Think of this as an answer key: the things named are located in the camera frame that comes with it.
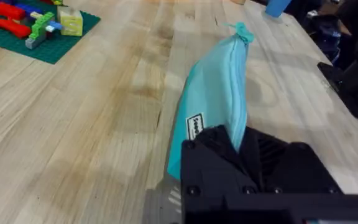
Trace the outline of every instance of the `fabric pouch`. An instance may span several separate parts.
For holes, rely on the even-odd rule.
[[[223,124],[238,152],[247,124],[246,59],[254,36],[244,23],[191,69],[178,106],[167,171],[180,179],[181,143],[204,128]]]

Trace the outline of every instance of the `wooden table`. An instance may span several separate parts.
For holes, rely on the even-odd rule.
[[[67,1],[102,21],[56,65],[0,49],[0,223],[179,220],[179,189],[164,175],[175,110],[191,66],[234,32],[225,22],[255,34],[249,125],[311,144],[358,192],[358,120],[299,24],[250,1],[172,2]]]

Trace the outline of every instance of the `yellow lego block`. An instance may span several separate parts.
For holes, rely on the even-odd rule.
[[[57,7],[57,17],[63,26],[62,35],[82,36],[84,20],[79,10],[66,6]]]

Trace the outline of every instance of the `zipper pull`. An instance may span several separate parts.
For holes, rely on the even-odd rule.
[[[236,28],[237,35],[239,35],[245,43],[248,44],[254,41],[254,35],[248,31],[246,25],[243,22],[238,22],[235,25],[232,24],[224,24],[224,25]]]

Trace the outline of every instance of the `pouch label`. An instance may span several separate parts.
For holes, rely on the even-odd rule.
[[[204,130],[203,114],[199,113],[186,119],[187,125],[187,139],[193,140],[197,134]]]

